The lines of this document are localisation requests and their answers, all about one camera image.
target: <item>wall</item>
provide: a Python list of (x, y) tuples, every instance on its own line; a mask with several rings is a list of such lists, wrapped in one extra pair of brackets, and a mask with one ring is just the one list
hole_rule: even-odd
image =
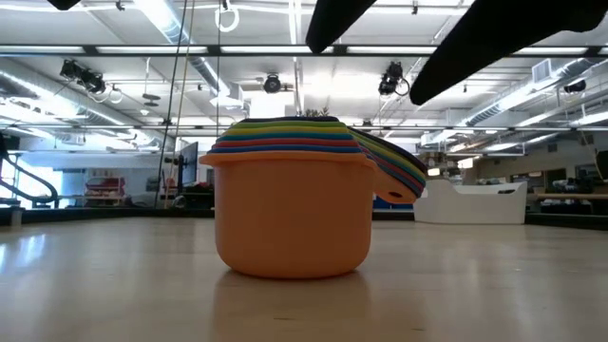
[(500, 158), (501, 163), (498, 165), (491, 159), (480, 160), (476, 164), (477, 176), (480, 179), (488, 179), (565, 168), (566, 177), (575, 177), (576, 166), (594, 163), (595, 149), (608, 150), (608, 134), (594, 134), (595, 143), (590, 146), (581, 145), (575, 138), (571, 136), (571, 140), (558, 141), (558, 151), (554, 153), (548, 153), (544, 143), (531, 150), (528, 156)]

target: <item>ceiling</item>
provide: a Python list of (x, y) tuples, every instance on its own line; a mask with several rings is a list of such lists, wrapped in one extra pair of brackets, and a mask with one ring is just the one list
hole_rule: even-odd
[[(293, 0), (238, 1), (233, 6), (240, 8), (239, 23), (230, 32), (219, 34), (215, 23), (217, 1), (197, 1), (194, 22), (190, 22), (191, 10), (185, 12), (186, 26), (192, 26), (192, 38), (197, 44), (247, 44), (289, 45), (304, 44), (314, 1), (303, 0), (302, 11), (296, 15), (295, 42), (292, 41), (289, 20), (289, 2)], [(421, 8), (466, 9), (471, 0), (420, 0)], [(40, 11), (48, 9), (44, 0), (0, 1), (0, 41), (3, 44), (104, 44), (104, 45), (156, 45), (166, 44), (165, 38), (130, 1), (123, 1), (125, 11), (113, 8), (115, 0), (84, 0), (79, 8), (70, 12)], [(181, 14), (183, 1), (175, 1), (175, 9)], [(458, 15), (408, 14), (411, 1), (377, 1), (374, 9), (364, 14), (341, 37), (342, 44), (361, 45), (408, 45), (439, 44), (459, 20)], [(233, 20), (232, 13), (222, 14), (226, 26)], [(608, 20), (599, 28), (587, 33), (563, 32), (550, 37), (540, 45), (581, 46), (605, 45), (608, 42)], [(59, 76), (62, 57), (12, 57), (24, 66), (52, 80), (64, 82)], [(174, 58), (154, 57), (150, 61), (149, 85), (145, 88), (146, 60), (139, 57), (78, 57), (83, 66), (101, 72), (104, 79), (123, 93), (118, 104), (104, 102), (119, 112), (142, 123), (157, 124), (169, 112), (172, 92), (171, 79), (174, 74)], [(292, 57), (222, 57), (207, 61), (226, 82), (237, 83), (244, 89), (245, 99), (262, 94), (258, 78), (268, 73), (277, 73), (285, 84), (295, 83), (295, 65)], [(347, 124), (361, 124), (363, 119), (374, 119), (376, 124), (437, 124), (445, 120), (448, 109), (469, 109), (489, 101), (518, 81), (530, 76), (531, 67), (537, 58), (504, 59), (472, 75), (466, 83), (456, 85), (422, 107), (413, 105), (407, 97), (381, 99), (377, 92), (380, 75), (385, 71), (390, 58), (386, 57), (298, 57), (301, 69), (303, 109), (327, 106), (332, 115)], [(407, 78), (412, 80), (424, 65), (418, 58), (392, 59), (402, 63)], [(172, 117), (178, 114), (190, 119), (191, 124), (230, 124), (244, 117), (240, 109), (217, 109), (210, 104), (214, 97), (200, 75), (183, 58), (177, 62), (176, 83), (173, 88)], [(77, 85), (69, 87), (83, 92)], [(161, 96), (159, 106), (152, 108), (147, 116), (142, 115), (144, 92)], [(110, 99), (116, 100), (115, 93)], [(295, 114), (293, 92), (280, 93), (280, 101), (286, 104), (286, 114)], [(528, 104), (521, 110), (531, 113), (546, 109), (552, 94), (542, 101)], [(183, 132), (197, 135), (200, 132)], [(396, 133), (396, 136), (417, 135), (422, 132)]]

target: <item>orange cup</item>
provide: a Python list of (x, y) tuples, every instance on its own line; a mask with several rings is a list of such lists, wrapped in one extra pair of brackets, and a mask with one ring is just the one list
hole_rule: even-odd
[(362, 154), (210, 154), (216, 244), (252, 276), (314, 278), (355, 269), (368, 254), (377, 168)]

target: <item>rainbow stacking cups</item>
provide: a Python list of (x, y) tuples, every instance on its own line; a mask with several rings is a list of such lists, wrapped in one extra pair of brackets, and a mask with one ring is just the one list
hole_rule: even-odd
[(215, 168), (216, 244), (252, 276), (337, 276), (365, 259), (372, 194), (413, 203), (426, 168), (336, 118), (248, 119), (200, 162)]

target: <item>wooden floor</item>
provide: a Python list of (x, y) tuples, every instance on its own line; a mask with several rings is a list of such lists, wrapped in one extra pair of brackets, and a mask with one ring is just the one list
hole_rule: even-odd
[(0, 235), (0, 341), (602, 341), (608, 234), (374, 223), (357, 273), (230, 272), (213, 221), (129, 218)]

